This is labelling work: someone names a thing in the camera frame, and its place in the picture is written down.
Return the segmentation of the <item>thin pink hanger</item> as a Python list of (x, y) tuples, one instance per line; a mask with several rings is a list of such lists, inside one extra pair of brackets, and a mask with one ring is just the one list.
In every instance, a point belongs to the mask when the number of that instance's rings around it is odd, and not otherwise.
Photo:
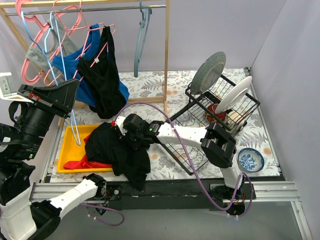
[[(61, 47), (63, 51), (63, 55), (66, 57), (78, 51), (80, 48), (77, 47), (74, 40), (71, 38), (71, 35), (75, 32), (75, 29), (79, 26), (81, 22), (82, 16), (78, 13), (78, 18), (75, 21), (74, 26), (70, 31), (67, 31), (64, 25), (58, 20), (58, 17), (54, 14), (50, 14), (47, 23), (49, 24), (49, 29), (44, 39), (44, 50), (46, 52), (46, 56), (49, 58), (50, 63), (53, 63), (54, 56), (60, 56), (60, 47), (59, 47), (59, 39), (58, 33), (60, 35)], [(47, 37), (49, 33), (53, 36), (53, 47), (51, 49), (47, 49)]]
[(108, 60), (108, 36), (112, 36), (109, 25), (96, 23), (90, 25), (80, 13), (87, 34), (83, 46), (76, 52), (63, 58), (67, 79), (76, 78), (84, 82), (98, 74), (99, 67)]

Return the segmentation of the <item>blue tank top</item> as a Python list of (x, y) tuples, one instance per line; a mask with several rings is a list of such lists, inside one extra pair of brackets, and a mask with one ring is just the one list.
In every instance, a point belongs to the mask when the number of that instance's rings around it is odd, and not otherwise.
[(120, 81), (110, 26), (92, 25), (86, 45), (67, 56), (55, 56), (52, 64), (68, 80), (80, 80), (76, 98), (90, 107), (121, 108), (129, 100), (129, 90)]

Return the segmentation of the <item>black tank top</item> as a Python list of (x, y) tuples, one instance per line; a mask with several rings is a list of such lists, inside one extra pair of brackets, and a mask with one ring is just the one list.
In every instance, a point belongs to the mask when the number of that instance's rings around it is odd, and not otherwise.
[(113, 35), (107, 37), (107, 61), (98, 68), (97, 75), (84, 82), (90, 89), (95, 106), (89, 108), (97, 113), (101, 119), (111, 119), (127, 104), (128, 90), (120, 88), (121, 81), (116, 64), (115, 45)]
[(130, 185), (142, 191), (151, 172), (150, 145), (133, 148), (120, 138), (121, 133), (108, 122), (93, 130), (84, 146), (88, 161), (110, 164), (114, 175), (124, 175)]

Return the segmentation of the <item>red tank top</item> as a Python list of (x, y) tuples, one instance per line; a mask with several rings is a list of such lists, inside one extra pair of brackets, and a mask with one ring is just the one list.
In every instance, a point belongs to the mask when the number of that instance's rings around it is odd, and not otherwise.
[(68, 170), (68, 171), (72, 171), (72, 172), (80, 170), (80, 172), (82, 172), (83, 169), (112, 169), (112, 165), (109, 163), (89, 161), (89, 159), (87, 157), (86, 150), (85, 150), (85, 146), (86, 146), (86, 143), (87, 143), (90, 136), (91, 136), (91, 134), (87, 135), (83, 139), (84, 146), (82, 148), (83, 148), (84, 155), (81, 158), (81, 160), (70, 160), (70, 161), (66, 162), (63, 165), (64, 170)]

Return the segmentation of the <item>grey-blue hanger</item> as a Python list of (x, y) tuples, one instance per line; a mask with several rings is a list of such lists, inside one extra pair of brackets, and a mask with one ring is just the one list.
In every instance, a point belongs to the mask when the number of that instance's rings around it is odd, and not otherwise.
[(145, 41), (147, 38), (150, 18), (152, 15), (151, 8), (143, 8), (142, 0), (139, 1), (139, 10), (141, 12), (141, 21), (139, 22), (139, 32), (138, 32), (138, 38), (137, 38), (137, 43), (135, 48), (135, 55), (134, 55), (134, 63), (133, 63), (133, 75), (135, 78), (137, 78), (139, 75), (139, 66), (141, 63)]

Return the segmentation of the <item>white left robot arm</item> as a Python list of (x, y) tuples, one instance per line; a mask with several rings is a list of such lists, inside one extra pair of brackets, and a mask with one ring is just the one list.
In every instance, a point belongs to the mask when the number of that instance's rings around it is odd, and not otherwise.
[(44, 240), (62, 218), (88, 200), (106, 196), (106, 181), (92, 173), (81, 182), (50, 186), (32, 183), (33, 159), (55, 117), (71, 116), (77, 79), (50, 87), (21, 85), (9, 106), (13, 125), (0, 126), (0, 237), (3, 240)]

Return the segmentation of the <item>thick pink hanger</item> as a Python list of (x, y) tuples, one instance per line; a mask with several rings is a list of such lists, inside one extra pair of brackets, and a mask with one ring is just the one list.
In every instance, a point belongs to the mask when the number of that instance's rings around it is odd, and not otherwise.
[[(35, 55), (34, 52), (35, 50), (38, 50), (41, 54), (43, 53), (41, 49), (39, 49), (39, 40), (44, 36), (45, 33), (48, 33), (48, 30), (50, 29), (51, 25), (48, 22), (41, 22), (41, 20), (36, 16), (26, 16), (26, 13), (22, 10), (22, 4), (23, 3), (29, 3), (31, 0), (16, 0), (15, 1), (15, 10), (18, 16), (22, 19), (24, 29), (31, 40), (31, 45), (28, 47), (28, 50), (25, 55), (25, 59), (22, 65), (21, 69), (21, 77), (22, 80), (29, 85), (34, 85), (36, 84), (42, 75), (45, 73), (43, 70), (41, 70), (33, 79), (28, 79), (27, 78), (27, 70), (29, 67), (29, 64), (32, 60), (32, 57)], [(27, 26), (28, 23), (35, 23), (39, 27), (39, 32), (36, 34), (35, 38), (33, 38), (30, 34), (30, 31)]]

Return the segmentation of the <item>grey tank top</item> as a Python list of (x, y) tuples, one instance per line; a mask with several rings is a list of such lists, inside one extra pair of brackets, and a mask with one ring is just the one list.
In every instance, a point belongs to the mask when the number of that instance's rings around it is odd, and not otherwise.
[[(57, 37), (58, 37), (58, 42), (61, 43), (61, 38), (59, 33), (57, 33)], [(31, 62), (36, 64), (40, 68), (40, 70), (44, 71), (43, 75), (47, 74), (47, 72), (50, 71), (50, 67), (47, 62), (47, 59), (49, 58), (47, 57), (47, 54), (45, 51), (43, 53), (40, 53), (40, 51), (35, 50), (34, 56), (32, 56), (31, 58), (32, 58)]]

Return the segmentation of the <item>yellow plastic tray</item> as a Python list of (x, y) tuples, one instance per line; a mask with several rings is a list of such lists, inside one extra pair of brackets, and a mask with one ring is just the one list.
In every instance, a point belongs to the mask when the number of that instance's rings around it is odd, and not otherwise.
[(85, 156), (85, 138), (91, 134), (91, 132), (96, 129), (98, 124), (91, 125), (79, 125), (78, 132), (81, 141), (81, 145), (77, 145), (74, 139), (72, 128), (68, 126), (65, 129), (64, 137), (62, 141), (62, 147), (60, 150), (60, 155), (57, 162), (57, 172), (62, 174), (75, 174), (75, 173), (98, 173), (98, 172), (112, 172), (110, 164), (104, 164), (103, 167), (94, 168), (77, 168), (77, 169), (66, 169), (65, 165), (68, 162), (79, 162)]

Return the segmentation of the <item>red bowl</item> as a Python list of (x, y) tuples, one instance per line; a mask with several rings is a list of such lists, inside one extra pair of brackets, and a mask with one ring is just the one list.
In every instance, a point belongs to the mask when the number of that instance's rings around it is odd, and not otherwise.
[[(226, 119), (226, 115), (227, 115), (227, 112), (224, 111), (224, 112), (220, 112), (220, 113), (216, 113), (216, 108), (218, 107), (218, 103), (213, 103), (211, 105), (209, 105), (207, 107), (207, 109), (214, 115), (216, 116), (219, 120), (221, 120), (222, 122)], [(212, 116), (210, 115), (208, 112), (205, 112), (204, 113), (204, 116), (206, 118), (206, 120), (210, 123), (217, 123), (218, 121)]]

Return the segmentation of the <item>grey patterned plate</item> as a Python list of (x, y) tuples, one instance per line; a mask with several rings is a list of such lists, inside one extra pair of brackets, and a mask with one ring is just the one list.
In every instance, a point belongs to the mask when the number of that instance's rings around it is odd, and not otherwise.
[(211, 55), (195, 73), (190, 93), (199, 95), (209, 90), (220, 78), (226, 64), (226, 54), (219, 51)]

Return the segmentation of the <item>cream bowl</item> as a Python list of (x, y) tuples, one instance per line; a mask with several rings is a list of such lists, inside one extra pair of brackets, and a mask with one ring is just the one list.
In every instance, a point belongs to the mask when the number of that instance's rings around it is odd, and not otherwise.
[(229, 128), (226, 131), (233, 134), (239, 132), (247, 122), (239, 113), (232, 110), (226, 115), (224, 124)]

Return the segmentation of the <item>floral table mat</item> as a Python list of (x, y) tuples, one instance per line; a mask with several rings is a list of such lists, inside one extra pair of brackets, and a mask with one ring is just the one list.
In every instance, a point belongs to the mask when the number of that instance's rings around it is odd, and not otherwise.
[[(193, 70), (170, 71), (167, 74), (166, 102), (169, 116), (173, 116), (187, 105), (189, 97), (185, 94), (185, 90), (194, 75)], [(122, 72), (120, 80), (128, 87), (131, 98), (160, 97), (164, 93), (164, 72), (162, 71), (141, 72), (138, 77), (134, 77), (131, 72)], [(158, 102), (153, 106), (131, 106), (122, 115), (134, 113), (148, 122), (162, 121), (164, 120), (162, 110), (164, 110), (164, 103)], [(264, 158), (264, 168), (259, 172), (250, 173), (251, 178), (280, 176), (280, 166), (273, 153), (272, 143), (258, 107), (249, 117), (247, 125), (234, 138), (238, 151), (252, 148), (259, 151)], [(151, 165), (150, 173), (147, 175), (148, 180), (191, 179), (193, 168), (196, 168), (199, 177), (203, 179), (222, 176), (220, 169), (210, 164), (203, 152), (194, 147), (153, 144), (148, 150), (148, 155)]]

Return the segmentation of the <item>blue white porcelain bowl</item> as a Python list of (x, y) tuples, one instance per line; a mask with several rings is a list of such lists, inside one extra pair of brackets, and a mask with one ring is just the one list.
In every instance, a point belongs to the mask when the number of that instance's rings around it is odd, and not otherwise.
[(253, 148), (243, 148), (237, 156), (238, 164), (249, 173), (257, 173), (265, 166), (265, 159), (262, 154)]

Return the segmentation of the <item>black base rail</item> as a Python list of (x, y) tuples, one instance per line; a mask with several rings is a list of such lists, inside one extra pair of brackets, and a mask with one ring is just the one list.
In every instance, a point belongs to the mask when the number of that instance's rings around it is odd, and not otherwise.
[(222, 179), (213, 178), (203, 180), (203, 186), (196, 179), (148, 180), (142, 191), (117, 181), (108, 182), (104, 200), (109, 208), (118, 211), (209, 209), (242, 217), (256, 198), (254, 187), (242, 181), (235, 199), (233, 193)]

